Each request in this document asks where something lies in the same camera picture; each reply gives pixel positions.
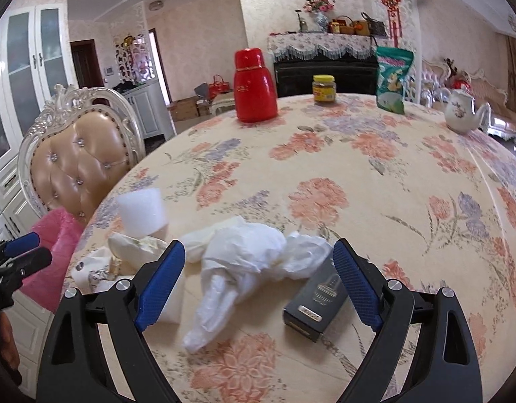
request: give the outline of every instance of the human hand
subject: human hand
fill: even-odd
[[[17,370],[19,366],[19,353],[13,339],[12,324],[10,324],[10,320],[4,312],[0,314],[0,331],[2,338],[0,354],[2,359],[8,362],[11,369]]]

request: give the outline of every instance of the blue and white vase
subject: blue and white vase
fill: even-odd
[[[327,27],[329,27],[329,18],[321,12],[313,12],[314,13],[314,22],[319,26],[320,30],[323,33],[327,33]]]

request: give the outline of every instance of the cabinet handle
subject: cabinet handle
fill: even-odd
[[[16,177],[17,177],[17,174],[14,174],[12,177],[10,177],[8,179],[8,181],[4,184],[4,187],[7,188],[8,186],[10,186],[11,183],[15,180]]]
[[[15,239],[15,235],[10,231],[10,229],[8,228],[8,226],[6,224],[4,224],[4,227],[6,227],[6,231],[8,232],[8,234],[13,238]]]
[[[19,229],[19,227],[17,227],[17,224],[15,224],[15,221],[11,217],[10,222],[12,223],[12,226],[15,229],[15,231],[18,232],[18,234],[21,234],[21,230]]]

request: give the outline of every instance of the red thermos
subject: red thermos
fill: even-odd
[[[246,48],[235,54],[235,111],[243,122],[270,120],[278,115],[277,95],[262,50]]]

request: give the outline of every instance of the blue gripper pad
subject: blue gripper pad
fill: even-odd
[[[40,237],[35,232],[27,233],[15,240],[11,240],[4,248],[4,255],[7,258],[17,257],[40,245]]]
[[[158,320],[184,264],[185,249],[181,242],[177,242],[168,250],[168,256],[161,262],[139,297],[135,318],[135,326],[139,331],[145,331],[146,327]]]
[[[383,325],[379,314],[380,299],[357,266],[351,253],[342,242],[337,241],[333,248],[334,268],[351,298],[361,321],[378,332]]]

